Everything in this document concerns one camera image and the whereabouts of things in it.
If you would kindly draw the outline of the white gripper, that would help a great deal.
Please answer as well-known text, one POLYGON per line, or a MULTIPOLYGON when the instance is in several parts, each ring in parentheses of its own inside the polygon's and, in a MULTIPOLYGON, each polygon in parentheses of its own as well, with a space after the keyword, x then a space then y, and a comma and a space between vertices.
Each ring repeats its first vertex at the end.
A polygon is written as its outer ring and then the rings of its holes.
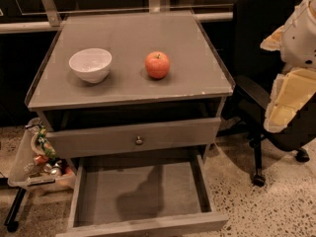
POLYGON ((288 126, 316 93, 316 0, 302 0, 284 26, 265 38, 260 48, 280 50, 285 63, 302 67, 286 75, 279 74, 273 84, 264 128, 277 133, 288 126))

